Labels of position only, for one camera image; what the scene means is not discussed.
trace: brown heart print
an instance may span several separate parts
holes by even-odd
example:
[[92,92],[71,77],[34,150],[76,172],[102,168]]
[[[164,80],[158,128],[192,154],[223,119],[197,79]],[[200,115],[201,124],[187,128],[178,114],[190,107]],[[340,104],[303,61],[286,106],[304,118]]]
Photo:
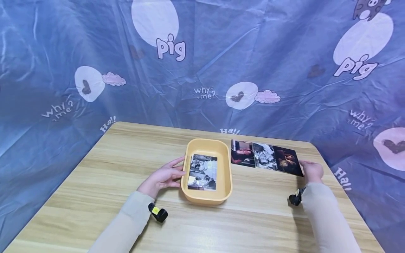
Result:
[[90,89],[89,82],[87,82],[87,80],[83,80],[83,86],[84,88],[81,90],[83,94],[88,95],[92,92],[92,90]]
[[237,96],[232,96],[231,100],[235,101],[235,102],[239,102],[243,98],[244,95],[245,94],[243,93],[243,91],[240,91]]
[[394,154],[405,151],[405,140],[400,141],[398,144],[395,144],[392,140],[384,140],[383,145],[389,148]]

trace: plastic sheet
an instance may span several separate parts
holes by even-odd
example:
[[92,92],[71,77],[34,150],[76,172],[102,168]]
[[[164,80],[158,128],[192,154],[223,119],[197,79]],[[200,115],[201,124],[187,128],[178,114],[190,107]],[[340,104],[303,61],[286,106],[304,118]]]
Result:
[[0,251],[116,121],[309,141],[402,251],[404,8],[0,1]]

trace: photograph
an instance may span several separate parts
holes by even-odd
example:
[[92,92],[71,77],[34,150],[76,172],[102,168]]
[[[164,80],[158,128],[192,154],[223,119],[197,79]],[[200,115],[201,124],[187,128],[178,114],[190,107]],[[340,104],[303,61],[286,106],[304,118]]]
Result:
[[277,170],[273,146],[254,142],[253,151],[256,168]]
[[191,157],[188,189],[200,191],[216,191],[217,161],[213,156],[194,154]]
[[291,149],[273,146],[277,170],[296,176],[304,176],[298,162],[297,153]]
[[233,164],[255,167],[253,143],[232,140],[231,162]]

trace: wood grain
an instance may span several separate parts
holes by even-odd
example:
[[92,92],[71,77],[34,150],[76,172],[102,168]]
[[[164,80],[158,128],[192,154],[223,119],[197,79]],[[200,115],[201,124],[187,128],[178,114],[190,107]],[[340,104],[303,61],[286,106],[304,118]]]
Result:
[[[131,192],[164,163],[183,156],[194,138],[249,140],[294,149],[300,159],[321,163],[364,253],[383,252],[317,149],[308,142],[115,123],[62,183],[5,253],[84,253]],[[232,165],[233,193],[220,206],[197,206],[175,189],[157,205],[169,217],[150,219],[133,252],[316,252],[302,207],[287,198],[304,182],[289,174]]]

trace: black wrist sensor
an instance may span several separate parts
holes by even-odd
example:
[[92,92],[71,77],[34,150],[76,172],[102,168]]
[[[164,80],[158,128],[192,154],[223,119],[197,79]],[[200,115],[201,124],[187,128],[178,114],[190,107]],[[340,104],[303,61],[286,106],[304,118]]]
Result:
[[295,205],[295,206],[299,206],[299,204],[301,203],[301,200],[302,200],[301,196],[302,196],[304,190],[305,190],[305,187],[301,188],[301,189],[297,189],[295,194],[290,195],[288,197],[290,203]]
[[155,206],[155,203],[150,203],[149,206],[149,212],[152,213],[153,217],[155,217],[155,219],[160,222],[163,223],[164,220],[167,218],[167,216],[169,215],[166,210],[164,210],[163,208],[160,209],[158,207]]

